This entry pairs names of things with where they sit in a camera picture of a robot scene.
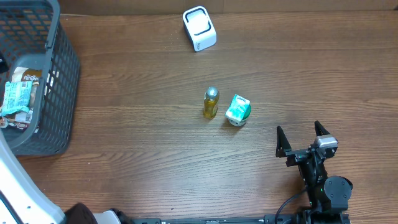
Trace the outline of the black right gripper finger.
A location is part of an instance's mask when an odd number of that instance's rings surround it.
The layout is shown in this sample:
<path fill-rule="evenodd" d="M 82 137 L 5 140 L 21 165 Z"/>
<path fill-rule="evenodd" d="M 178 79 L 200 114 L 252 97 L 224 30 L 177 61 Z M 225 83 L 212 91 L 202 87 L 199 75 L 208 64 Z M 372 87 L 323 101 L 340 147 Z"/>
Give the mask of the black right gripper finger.
<path fill-rule="evenodd" d="M 314 125 L 317 136 L 330 135 L 330 133 L 322 126 L 322 124 L 318 120 L 314 122 Z"/>
<path fill-rule="evenodd" d="M 277 145 L 276 145 L 276 152 L 289 152 L 291 151 L 291 145 L 287 140 L 286 135 L 281 126 L 277 127 Z"/>

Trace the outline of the green lid white jar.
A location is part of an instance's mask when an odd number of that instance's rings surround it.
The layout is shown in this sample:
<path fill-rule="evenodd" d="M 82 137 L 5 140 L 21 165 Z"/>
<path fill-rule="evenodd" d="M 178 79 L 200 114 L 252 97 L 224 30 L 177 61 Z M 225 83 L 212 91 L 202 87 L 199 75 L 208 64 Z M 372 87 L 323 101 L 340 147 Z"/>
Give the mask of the green lid white jar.
<path fill-rule="evenodd" d="M 246 121 L 248 120 L 249 116 L 251 114 L 251 105 L 248 106 L 243 118 L 241 121 L 237 122 L 237 121 L 233 121 L 232 119 L 228 118 L 228 121 L 230 124 L 232 124 L 233 126 L 243 126 L 246 124 Z"/>

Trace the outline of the teal Kleenex tissue pack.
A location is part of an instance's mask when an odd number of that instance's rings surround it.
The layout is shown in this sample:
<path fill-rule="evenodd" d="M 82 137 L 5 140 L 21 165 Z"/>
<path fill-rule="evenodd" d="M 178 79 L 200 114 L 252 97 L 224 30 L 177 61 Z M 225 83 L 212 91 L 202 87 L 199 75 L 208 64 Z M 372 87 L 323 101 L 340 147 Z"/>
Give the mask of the teal Kleenex tissue pack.
<path fill-rule="evenodd" d="M 241 121 L 249 105 L 251 105 L 251 102 L 248 99 L 234 95 L 230 106 L 226 110 L 226 119 L 230 118 L 233 121 Z"/>

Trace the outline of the yellow dish soap bottle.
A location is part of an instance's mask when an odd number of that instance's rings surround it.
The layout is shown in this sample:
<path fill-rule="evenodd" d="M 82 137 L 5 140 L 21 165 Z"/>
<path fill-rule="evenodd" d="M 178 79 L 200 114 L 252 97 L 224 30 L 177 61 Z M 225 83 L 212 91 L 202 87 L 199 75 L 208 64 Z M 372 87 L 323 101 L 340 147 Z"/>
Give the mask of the yellow dish soap bottle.
<path fill-rule="evenodd" d="M 215 86 L 209 86 L 204 94 L 203 115 L 207 119 L 213 119 L 218 111 L 220 92 Z"/>

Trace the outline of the teal snack packet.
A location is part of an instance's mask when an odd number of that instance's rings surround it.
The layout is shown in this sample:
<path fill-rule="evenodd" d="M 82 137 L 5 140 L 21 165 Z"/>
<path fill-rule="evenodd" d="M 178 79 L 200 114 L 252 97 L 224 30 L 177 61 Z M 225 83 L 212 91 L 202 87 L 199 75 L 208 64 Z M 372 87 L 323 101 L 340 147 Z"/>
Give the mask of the teal snack packet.
<path fill-rule="evenodd" d="M 32 81 L 6 82 L 1 114 L 3 116 L 29 112 Z"/>

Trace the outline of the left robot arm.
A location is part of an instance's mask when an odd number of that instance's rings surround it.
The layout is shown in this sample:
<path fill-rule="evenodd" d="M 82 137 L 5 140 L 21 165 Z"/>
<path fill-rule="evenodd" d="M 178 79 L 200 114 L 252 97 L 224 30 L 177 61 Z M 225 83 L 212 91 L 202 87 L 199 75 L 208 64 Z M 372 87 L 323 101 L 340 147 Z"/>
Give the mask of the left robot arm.
<path fill-rule="evenodd" d="M 1 136 L 1 224 L 121 224 L 112 210 L 92 213 L 78 203 L 64 212 L 34 184 Z"/>

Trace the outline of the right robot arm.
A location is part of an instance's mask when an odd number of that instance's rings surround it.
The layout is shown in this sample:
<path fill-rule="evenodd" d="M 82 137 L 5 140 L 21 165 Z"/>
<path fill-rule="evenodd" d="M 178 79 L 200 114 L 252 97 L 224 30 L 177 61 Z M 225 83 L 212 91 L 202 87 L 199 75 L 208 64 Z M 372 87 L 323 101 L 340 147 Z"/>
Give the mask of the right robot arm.
<path fill-rule="evenodd" d="M 338 149 L 338 140 L 319 121 L 314 122 L 316 138 L 305 149 L 293 150 L 282 127 L 277 127 L 275 156 L 287 159 L 286 166 L 297 166 L 305 188 L 287 199 L 274 216 L 274 223 L 349 223 L 348 209 L 353 184 L 342 176 L 328 176 L 324 162 L 332 158 Z M 283 208 L 306 193 L 310 205 L 284 218 Z"/>

